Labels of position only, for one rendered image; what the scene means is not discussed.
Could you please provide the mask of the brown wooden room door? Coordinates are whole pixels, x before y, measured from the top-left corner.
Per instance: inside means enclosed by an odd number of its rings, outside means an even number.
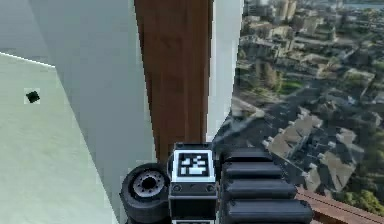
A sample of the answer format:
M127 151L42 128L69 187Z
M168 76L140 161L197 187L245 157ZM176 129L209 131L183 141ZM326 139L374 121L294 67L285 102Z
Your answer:
M156 158L206 140L214 0L134 0Z

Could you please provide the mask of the window with city view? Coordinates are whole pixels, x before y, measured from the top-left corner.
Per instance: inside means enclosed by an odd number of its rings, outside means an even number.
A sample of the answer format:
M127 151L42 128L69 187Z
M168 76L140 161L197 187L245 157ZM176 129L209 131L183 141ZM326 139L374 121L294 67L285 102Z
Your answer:
M384 224L384 0L216 0L216 146L269 151L317 224Z

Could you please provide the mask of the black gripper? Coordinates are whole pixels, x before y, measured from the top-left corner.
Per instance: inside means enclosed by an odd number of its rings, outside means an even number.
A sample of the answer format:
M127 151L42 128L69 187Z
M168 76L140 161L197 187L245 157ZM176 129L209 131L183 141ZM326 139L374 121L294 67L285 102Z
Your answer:
M170 179L158 163L146 163L131 170L119 193L125 224L171 224L168 205Z

